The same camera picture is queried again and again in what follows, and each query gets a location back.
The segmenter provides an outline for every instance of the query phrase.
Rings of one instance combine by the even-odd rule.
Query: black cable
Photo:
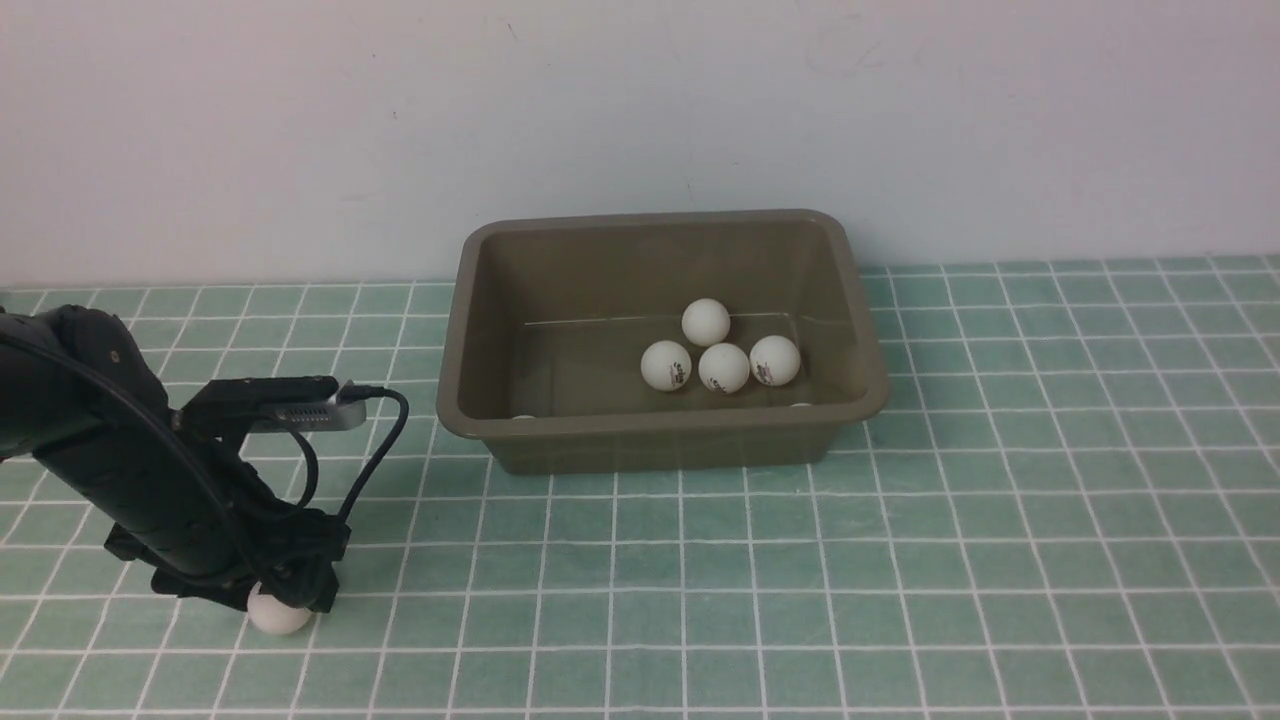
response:
[[[196,479],[196,484],[200,486],[200,489],[205,493],[205,497],[212,506],[214,514],[227,530],[236,551],[239,552],[244,564],[248,565],[250,571],[257,577],[259,580],[261,580],[266,592],[280,602],[293,607],[303,607],[311,602],[312,598],[310,597],[294,597],[293,593],[288,592],[279,582],[276,582],[276,578],[270,569],[259,561],[260,559],[256,553],[256,548],[253,547],[253,541],[248,537],[248,533],[241,524],[239,518],[232,512],[232,505],[223,497],[218,484],[215,484],[209,477],[205,466],[191,454],[191,450],[183,445],[175,434],[173,434],[173,430],[152,415],[146,406],[138,402],[129,393],[120,389],[114,382],[111,382],[110,378],[102,375],[92,368],[64,357],[63,355],[3,333],[0,333],[0,345],[6,345],[19,352],[52,363],[61,370],[70,373],[76,378],[93,386],[95,389],[110,397],[120,407],[128,411],[128,414],[132,415],[134,420],[141,423],[142,427],[150,430],[155,439],[166,451],[169,451],[173,459]],[[404,402],[404,415],[407,416],[408,401]]]
[[[374,455],[369,459],[369,462],[365,464],[365,468],[360,470],[360,475],[356,478],[356,482],[352,483],[351,489],[347,491],[347,500],[342,501],[342,507],[338,510],[338,519],[346,523],[347,518],[351,516],[352,507],[356,506],[356,498],[360,497],[360,491],[365,489],[365,484],[369,482],[369,478],[372,477],[374,470],[378,469],[379,462],[383,461],[383,457],[385,457],[387,452],[389,452],[392,446],[396,445],[401,433],[404,432],[404,424],[408,423],[408,398],[394,389],[372,386],[347,387],[343,388],[340,396],[351,400],[390,397],[399,405],[399,415],[396,418],[396,424],[392,425],[390,432],[383,438],[381,445],[379,445],[378,450],[374,451]]]

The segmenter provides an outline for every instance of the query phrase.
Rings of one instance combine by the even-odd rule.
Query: olive green plastic tub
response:
[[[640,377],[659,340],[701,348],[685,307],[728,307],[726,342],[800,348],[785,387],[675,392]],[[612,473],[820,459],[881,410],[888,375],[844,228],[812,210],[511,220],[466,242],[436,410],[512,474]],[[532,415],[532,419],[516,419]]]

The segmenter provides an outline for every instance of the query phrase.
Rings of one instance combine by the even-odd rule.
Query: wall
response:
[[[0,0],[0,283],[444,278],[513,217],[1280,247],[1275,0]]]

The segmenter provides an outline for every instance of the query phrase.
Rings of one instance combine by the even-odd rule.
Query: white grout line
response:
[[[755,533],[751,528],[751,480],[746,473],[746,468],[742,468],[742,493],[744,493],[744,509],[746,511],[746,560],[748,568],[751,571],[751,616],[755,623],[755,665],[759,673],[760,683],[760,707],[763,708],[763,720],[769,720],[769,691],[765,683],[764,673],[764,651],[762,646],[764,644],[764,632],[760,625],[760,578],[755,571]]]
[[[872,430],[867,423],[863,423],[863,436],[867,439],[867,447],[872,454],[872,479],[876,480],[876,493],[881,507],[881,521],[884,523],[884,536],[886,536],[886,548],[888,550],[890,565],[893,566],[893,583],[896,588],[886,591],[884,594],[896,594],[899,612],[902,614],[902,628],[906,632],[906,646],[911,653],[911,670],[915,673],[915,693],[920,701],[920,706],[924,710],[924,720],[929,720],[929,707],[924,698],[924,671],[920,669],[920,651],[915,646],[915,633],[911,630],[911,615],[906,607],[906,584],[902,582],[902,569],[897,564],[897,547],[893,539],[893,528],[890,525],[888,505],[884,502],[884,483],[881,480],[879,468],[874,462],[874,447],[872,442]],[[854,702],[852,697],[846,700],[849,705],[858,705]]]

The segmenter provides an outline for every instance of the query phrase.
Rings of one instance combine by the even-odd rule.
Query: green tile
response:
[[[680,587],[680,546],[620,544],[617,551],[614,584],[618,587]]]
[[[933,707],[1000,705],[991,659],[982,651],[922,651],[924,698]]]
[[[463,589],[467,587],[470,573],[470,547],[413,547],[410,548],[408,560],[404,562],[404,589]]]
[[[938,450],[996,450],[996,436],[984,413],[938,413],[929,415]],[[911,433],[918,433],[915,428]],[[922,448],[928,445],[928,434],[915,434],[918,442],[899,443],[896,448]]]
[[[544,621],[547,600],[543,601]],[[388,644],[408,648],[457,646],[462,606],[462,597],[401,597]]]
[[[1280,300],[1280,284],[1270,273],[1240,273],[1222,275],[1231,296],[1239,302],[1275,302]]]
[[[895,538],[954,538],[955,521],[945,497],[887,497],[884,511]]]
[[[134,707],[151,673],[151,657],[93,655],[84,659],[70,693],[68,708],[118,710]]]
[[[1006,305],[1005,288],[1000,278],[951,277],[951,297],[956,305]]]
[[[74,655],[14,655],[0,676],[0,707],[58,707],[78,664]]]
[[[552,501],[552,541],[607,541],[613,534],[613,501]]]
[[[529,652],[465,652],[458,662],[457,707],[524,707]]]
[[[691,706],[742,707],[760,702],[760,673],[754,651],[691,650],[686,655]]]
[[[735,673],[739,666],[745,666],[741,660],[744,655],[750,656],[750,670],[756,671],[754,652],[724,656],[690,652],[690,705],[705,707],[756,702],[760,694],[759,682],[751,684],[750,680],[742,679]],[[732,682],[733,685],[714,685],[714,683],[724,680]],[[740,702],[723,702],[722,698],[726,694],[733,693],[744,693],[737,698]],[[681,702],[681,657],[678,651],[620,650],[613,652],[609,705],[613,707],[676,707]]]
[[[954,492],[1012,488],[998,452],[943,452],[941,459]]]
[[[1153,650],[1152,661],[1172,705],[1234,705],[1244,701],[1219,651]]]
[[[1124,302],[1174,302],[1160,275],[1115,275],[1111,282]]]
[[[1071,706],[1080,702],[1071,664],[1060,650],[1002,650],[996,653],[1010,705]]]
[[[782,707],[831,707],[841,703],[836,657],[829,650],[765,650],[764,687],[769,703]]]
[[[342,657],[342,656],[325,656],[325,657]],[[376,662],[378,656],[370,655]],[[148,710],[195,710],[195,708],[207,708],[214,706],[214,700],[218,697],[218,688],[221,685],[223,676],[227,674],[227,665],[230,661],[228,655],[163,655],[156,662],[155,674],[151,678],[151,684],[147,687],[147,694],[142,698],[142,707]],[[312,673],[320,675],[323,671],[315,670],[317,665],[323,665],[324,661],[320,656],[312,659],[311,667],[307,671],[307,679],[312,678]],[[330,682],[339,682],[339,678],[329,678]],[[372,682],[372,671],[369,673],[369,680]],[[300,705],[316,705],[314,702],[303,702],[307,698],[303,693],[303,698],[300,700]],[[369,696],[365,696],[365,703],[369,702]]]
[[[1192,332],[1192,327],[1187,324],[1187,319],[1178,307],[1129,307],[1128,310],[1140,336],[1190,334]]]
[[[745,544],[689,544],[685,582],[690,588],[749,588],[751,564]]]
[[[1206,450],[1204,461],[1226,489],[1276,488],[1280,478],[1267,456],[1254,450]]]
[[[893,561],[888,543],[827,543],[827,577],[832,588],[886,589],[896,588]]]
[[[356,313],[361,315],[399,315],[408,309],[410,286],[365,286],[356,300]]]
[[[909,343],[909,348],[911,361],[915,364],[915,372],[922,375],[929,373],[969,373],[973,370],[964,342],[918,341]]]
[[[1129,324],[1125,311],[1120,307],[1071,307],[1071,316],[1084,337],[1132,336],[1134,327]]]
[[[974,582],[983,589],[1030,589],[1043,588],[1044,579],[1030,543],[984,543],[965,544],[969,566]]]
[[[804,646],[831,644],[827,600],[818,593],[763,594],[760,643]]]
[[[1046,372],[1093,372],[1093,364],[1079,340],[1029,340],[1027,348],[1032,354],[1036,369]]]
[[[1029,373],[1032,370],[1030,357],[1027,347],[1015,340],[974,340],[968,343],[969,354],[973,356],[973,369],[979,373]],[[916,370],[924,373],[916,360]],[[968,359],[961,373],[968,373]]]
[[[983,594],[991,642],[996,644],[1059,644],[1062,637],[1048,596]]]
[[[925,375],[920,383],[924,407],[929,410],[982,410],[982,393],[977,378]]]
[[[879,489],[884,492],[941,492],[946,487],[938,473],[938,461],[929,454],[877,452],[876,470],[879,473]],[[873,479],[869,484],[859,483],[844,489],[869,492],[876,491],[876,484]]]
[[[1184,541],[1180,544],[1196,584],[1202,588],[1266,585],[1243,542]]]
[[[237,655],[221,707],[289,707],[303,657],[302,653]]]
[[[1015,307],[1014,318],[1025,337],[1075,337],[1075,322],[1066,307]]]
[[[1155,498],[1146,495],[1102,495],[1089,503],[1098,519],[1103,537],[1161,537],[1165,525]]]
[[[1149,370],[1151,360],[1142,343],[1129,337],[1098,337],[1084,341],[1093,364],[1102,372]]]
[[[884,515],[874,497],[819,497],[818,516],[824,541],[886,536]]]
[[[1137,650],[1080,650],[1075,666],[1091,705],[1160,706],[1160,691]]]
[[[755,539],[815,538],[813,501],[805,496],[758,496],[751,505],[751,536]]]
[[[911,707],[920,703],[910,652],[842,651],[840,659],[850,706]]]
[[[1203,343],[1221,370],[1270,370],[1274,366],[1262,343],[1252,337],[1207,337]]]
[[[1057,414],[1062,439],[1073,450],[1124,447],[1124,430],[1110,410],[1068,410]]]
[[[1050,413],[992,413],[1000,441],[1014,450],[1052,450],[1062,447]]]
[[[1208,273],[1169,275],[1169,286],[1183,302],[1226,302],[1231,299],[1216,277]]]
[[[1213,644],[1213,628],[1193,593],[1134,593],[1129,596],[1142,637],[1151,644]]]
[[[540,646],[604,644],[609,626],[609,598],[604,593],[543,596],[538,628]]]
[[[1096,589],[1116,587],[1106,552],[1097,542],[1042,543],[1041,561],[1048,584],[1055,589]]]
[[[521,562],[517,582],[536,575],[536,565]],[[609,582],[609,548],[605,546],[547,547],[547,569],[543,584],[548,588],[598,588]]]
[[[613,602],[616,644],[680,644],[680,596],[622,592]]]
[[[106,609],[106,619],[99,630],[95,648],[155,648],[160,647],[173,601],[169,598],[131,598],[113,602]]]
[[[755,609],[750,594],[690,593],[685,605],[690,644],[756,644]],[[826,610],[822,619],[826,621]]]
[[[968,596],[906,596],[911,635],[916,644],[983,644],[978,605]]]
[[[960,327],[965,337],[972,338],[1010,338],[1019,337],[1018,323],[1012,311],[1000,309],[961,309]]]
[[[1124,450],[1089,450],[1074,454],[1084,487],[1093,489],[1146,489],[1142,468]]]
[[[897,597],[836,594],[831,606],[841,644],[906,644],[906,623]]]
[[[954,310],[902,310],[902,332],[910,340],[957,340],[960,325]]]
[[[1014,305],[1057,305],[1062,302],[1062,296],[1059,293],[1053,278],[1005,277],[1001,281],[1005,283],[1009,300]]]
[[[815,589],[823,585],[818,543],[755,544],[751,552],[760,588]]]
[[[895,278],[890,287],[899,307],[951,307],[952,304],[943,278]]]
[[[534,639],[538,598],[532,596],[472,597],[467,607],[466,647],[517,647]]]
[[[605,667],[604,651],[539,653],[534,664],[534,706],[603,706]]]
[[[104,606],[105,602],[96,598],[45,600],[36,610],[36,618],[22,639],[22,650],[87,648],[102,616]]]
[[[1062,632],[1066,633],[1066,639],[1070,643],[1126,644],[1138,642],[1138,635],[1129,619],[1129,610],[1120,594],[1060,594],[1055,602],[1057,602],[1057,611],[1062,618]]]
[[[1280,605],[1267,592],[1207,593],[1204,602],[1222,642],[1280,642]]]
[[[955,544],[897,542],[895,543],[902,585],[910,589],[968,589],[960,548]]]
[[[1065,452],[1010,452],[1009,470],[1023,492],[1076,489],[1075,471]]]
[[[394,347],[401,342],[401,325],[404,325],[404,345],[431,345],[408,334],[407,320],[403,318],[352,318],[346,328],[346,340],[342,340],[340,334],[338,337],[343,347]]]
[[[928,450],[929,427],[923,413],[882,414],[867,421],[872,446],[884,450]]]
[[[1280,651],[1233,650],[1231,660],[1253,702],[1280,703],[1280,684],[1275,682],[1280,678]]]
[[[1023,509],[1027,512],[1030,533],[1036,538],[1097,537],[1083,496],[1024,496]]]
[[[196,302],[195,287],[157,287],[142,300],[140,318],[184,318]]]
[[[1044,393],[1033,375],[986,375],[982,389],[992,409],[1046,407]]]
[[[1120,421],[1129,433],[1129,441],[1135,447],[1172,447],[1190,445],[1187,430],[1178,415],[1161,410],[1121,410]]]
[[[389,653],[383,664],[381,678],[378,682],[376,706],[419,710],[424,707],[445,707],[449,702],[449,679],[452,673],[452,655]]]
[[[827,456],[832,459],[847,456]],[[814,466],[817,479],[819,468]],[[685,539],[741,539],[746,537],[746,503],[741,496],[727,497],[686,497]]]
[[[1039,379],[1044,384],[1044,395],[1052,407],[1106,407],[1108,405],[1106,389],[1098,375],[1079,373],[1041,375]]]

